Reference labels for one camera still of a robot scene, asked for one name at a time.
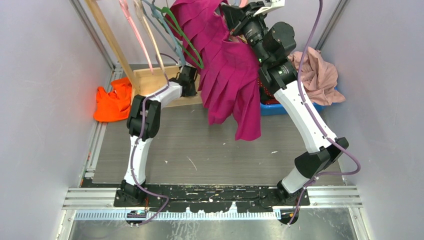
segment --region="cloth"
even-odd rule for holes
[[[110,83],[113,90],[109,93],[100,86],[97,88],[95,100],[97,109],[94,119],[99,122],[116,122],[127,119],[131,110],[132,86],[128,77]]]
[[[209,124],[222,124],[232,114],[238,124],[235,139],[253,141],[261,136],[256,82],[259,62],[249,45],[229,40],[226,23],[215,13],[222,1],[177,0],[170,10],[203,60],[204,68],[197,69],[200,74],[198,90],[203,106],[208,108]],[[187,41],[173,33],[194,56]],[[185,59],[195,66],[189,57]]]
[[[296,51],[288,56],[296,70],[299,70],[301,57],[301,51]],[[320,51],[308,47],[307,54],[303,60],[300,80],[311,102],[327,106],[345,101],[345,96],[335,89],[337,78],[336,67],[324,61]]]

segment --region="metal floor panel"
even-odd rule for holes
[[[237,123],[209,125],[201,104],[164,108],[158,135],[150,146],[146,175],[156,184],[275,185],[305,152],[288,115],[263,116],[262,136],[235,141]],[[127,170],[130,135],[126,121],[108,123],[94,183],[120,183]],[[338,163],[329,171],[340,171]],[[321,176],[318,185],[343,185],[340,176]]]
[[[123,220],[75,220],[70,240],[356,240],[348,208],[301,209],[290,228],[278,220],[154,220],[132,227]]]

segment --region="clothes hanger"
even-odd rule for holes
[[[181,65],[182,66],[186,65],[186,59],[184,58],[184,55],[183,55],[183,49],[184,49],[184,47],[181,45],[180,41],[175,38],[175,36],[172,33],[170,27],[165,22],[164,16],[162,16],[160,14],[160,12],[156,9],[156,6],[154,6],[153,4],[151,4],[150,2],[148,2],[147,0],[142,0],[142,1],[150,7],[152,16],[159,22],[160,25],[162,25],[162,27],[165,29],[165,31],[170,35],[172,41],[175,44],[175,52],[178,55],[179,60],[181,61]],[[152,20],[147,16],[146,12],[144,12],[144,14],[146,15],[147,19],[150,22],[152,22]],[[161,34],[161,36],[163,37],[163,39],[166,40],[166,37],[162,34],[162,31],[159,30],[158,27],[155,24],[153,24],[153,26]]]
[[[146,20],[142,2],[140,0],[134,0],[134,8],[135,8],[135,14],[137,15],[138,20],[141,22],[145,31],[148,33],[148,36],[150,37],[150,41],[153,44],[154,50],[156,51],[156,57],[160,65],[160,69],[162,69],[162,72],[165,72],[164,62],[162,61],[161,53],[159,52],[159,48],[158,48],[158,45],[156,44],[155,37],[153,36],[152,30],[150,29],[149,24]]]
[[[149,53],[147,52],[146,46],[143,42],[142,36],[139,33],[139,30],[136,27],[136,24],[133,21],[133,18],[130,14],[130,9],[128,7],[127,0],[119,0],[119,5],[122,9],[123,14],[125,15],[126,19],[128,20],[129,25],[132,28],[132,31],[134,32],[135,36],[137,37],[138,43],[140,44],[141,48],[143,49],[144,55],[147,59],[148,67],[150,68],[150,72],[153,74],[153,66],[152,61],[150,61]]]
[[[199,61],[197,61],[190,53],[189,53],[189,51],[187,51],[187,49],[185,49],[184,47],[183,47],[183,45],[178,41],[178,45],[180,45],[181,47],[182,47],[182,49],[184,50],[184,52],[187,54],[187,56],[189,56],[192,60],[193,60],[193,62],[199,67],[199,68],[201,68],[201,69],[203,69],[203,67],[204,67],[204,64],[203,64],[203,61],[202,61],[202,58],[200,57],[200,54],[198,53],[198,51],[196,50],[196,48],[193,46],[193,44],[192,44],[192,42],[188,39],[188,37],[184,34],[184,32],[183,32],[183,30],[180,28],[180,25],[178,24],[178,21],[177,21],[177,19],[175,18],[175,16],[174,16],[174,14],[171,12],[171,10],[168,8],[168,7],[163,7],[163,8],[160,8],[160,7],[157,7],[157,6],[155,6],[155,4],[154,4],[154,2],[155,1],[153,1],[152,3],[149,3],[149,2],[147,2],[146,0],[142,0],[143,2],[145,2],[145,3],[147,3],[148,5],[150,5],[150,8],[154,8],[154,9],[156,9],[157,11],[159,11],[161,14],[160,14],[160,16],[163,18],[163,14],[165,14],[165,15],[168,15],[170,18],[171,18],[171,20],[173,21],[173,23],[172,22],[170,22],[168,19],[166,19],[166,18],[163,18],[165,21],[166,21],[166,23],[167,23],[167,25],[168,26],[170,26],[172,29],[174,29],[174,31],[177,33],[177,34],[179,34],[181,37],[183,37],[186,41],[187,41],[187,43],[188,43],[188,45],[193,49],[193,52],[195,53],[195,55],[196,55],[196,57],[197,57],[197,59],[199,60]]]
[[[249,0],[241,0],[239,7],[242,8],[242,7],[246,6],[248,4],[248,1]]]

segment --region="robotic arm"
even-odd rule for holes
[[[283,202],[292,202],[311,178],[334,163],[342,154],[327,138],[345,149],[349,143],[344,137],[337,138],[315,108],[311,108],[311,116],[304,106],[312,106],[311,100],[303,93],[303,101],[298,89],[298,73],[287,58],[296,47],[293,27],[285,22],[277,22],[268,30],[265,25],[266,13],[282,7],[284,2],[270,0],[269,6],[265,6],[263,2],[251,2],[242,8],[222,4],[221,10],[230,34],[244,35],[252,47],[260,63],[259,78],[262,84],[286,109],[305,143],[307,152],[294,160],[295,168],[277,184],[279,198]],[[327,136],[323,136],[313,117]]]
[[[129,152],[133,152],[133,172],[135,179],[145,188],[146,186],[146,163],[150,144],[159,131],[161,110],[173,100],[179,97],[189,97],[196,95],[195,77],[196,68],[185,65],[181,67],[180,73],[169,80],[169,86],[164,86],[149,96],[136,95],[132,101],[126,126],[129,129],[131,147]],[[143,101],[146,101],[146,119],[144,132],[142,129]],[[128,167],[120,188],[116,191],[115,207],[137,206],[144,202],[146,193],[138,188],[131,171],[131,154],[129,156]]]
[[[295,32],[293,27],[285,22],[277,22],[268,30],[264,22],[266,13],[284,5],[284,0],[270,1],[267,6],[263,2],[251,2],[242,8],[226,4],[220,7],[230,34],[244,35],[252,47],[260,63],[258,73],[263,86],[286,109],[305,143],[306,152],[294,160],[295,168],[277,184],[276,194],[279,200],[283,204],[291,204],[297,201],[308,181],[334,163],[342,154],[341,150],[328,139],[344,149],[349,143],[344,137],[337,138],[315,108],[312,107],[311,112],[306,108],[305,104],[312,106],[311,100],[305,93],[303,97],[301,96],[297,82],[298,72],[287,58],[296,47]],[[142,102],[145,97],[137,95],[134,98],[127,127],[131,135],[131,150],[136,145],[136,139],[141,136],[133,156],[133,170],[136,180],[143,187],[146,182],[147,155],[150,144],[159,130],[161,109],[172,100],[186,96],[188,92],[189,96],[196,93],[195,74],[195,68],[184,66],[181,74],[170,83],[167,90],[160,94],[161,90],[153,93],[154,97],[146,102],[147,117],[144,132],[140,131]],[[314,119],[325,130],[327,136],[322,134]],[[115,207],[139,206],[146,198],[146,193],[137,187],[131,170],[131,164],[128,163],[125,178],[116,192]]]

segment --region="gray wall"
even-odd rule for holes
[[[424,2],[350,1],[322,51],[347,101],[329,126],[350,141],[376,240],[423,239]],[[355,167],[346,156],[344,170]]]
[[[107,48],[107,51],[114,62],[117,62],[117,58],[113,54],[113,51],[110,49],[109,45],[107,44],[107,41],[105,37],[103,36],[102,32],[100,31],[99,26],[96,24],[96,21],[92,17],[90,10],[88,9],[86,3],[84,0],[79,0],[81,2],[81,5],[87,12],[88,17],[90,18],[91,22],[93,23],[94,27],[96,28],[96,31],[98,32],[99,37],[102,39],[102,42],[104,43],[105,47]],[[168,0],[169,6],[171,6],[175,0]],[[327,25],[328,20],[330,19],[337,3],[339,0],[325,0],[324,8],[322,10],[322,17],[319,25],[316,29],[316,35],[312,40],[312,46],[315,46],[318,43],[318,39],[320,38],[321,33],[324,31],[324,28]],[[119,5],[119,1],[117,0],[110,0],[110,1],[98,1],[98,5],[100,6],[104,16],[107,19],[107,22],[110,25],[110,28],[112,29],[117,41],[119,42],[120,47],[122,48],[123,53],[125,54],[128,62],[130,64],[145,64],[147,63],[146,57],[143,54],[143,51],[140,47],[139,42],[136,39],[136,36],[134,35],[130,25],[128,24],[127,19],[124,16],[124,13],[121,10],[121,7]],[[129,9],[131,12],[131,16],[135,22],[135,24],[138,27],[138,30],[140,31],[141,36],[143,37],[144,44],[147,48],[149,48],[149,56],[152,62],[156,62],[155,60],[155,51],[152,47],[152,44],[150,43],[149,37],[146,35],[143,26],[140,24],[139,20],[137,19],[136,13],[134,11],[134,4],[133,0],[128,0]],[[164,7],[166,6],[166,0],[157,0],[155,2],[156,6]],[[150,16],[151,11],[150,8],[145,5],[147,14]],[[311,0],[286,0],[285,1],[285,7],[277,9],[271,13],[268,14],[268,16],[265,18],[265,22],[268,27],[272,27],[273,24],[276,22],[287,22],[290,25],[294,27],[296,36],[295,40],[297,42],[297,51],[301,51],[302,48],[305,46],[306,41],[308,39],[309,33],[312,29],[312,25],[314,24],[314,20],[316,17],[316,12],[318,10],[318,0],[312,1]],[[154,34],[154,37],[156,39],[157,45],[159,50],[162,53],[167,53],[172,56],[175,56],[174,52],[168,47],[166,42],[161,38],[161,35],[157,33],[157,31],[152,27],[152,31]],[[163,59],[166,63],[172,63],[171,60],[168,58]]]
[[[56,237],[110,69],[67,0],[0,1],[0,239]]]

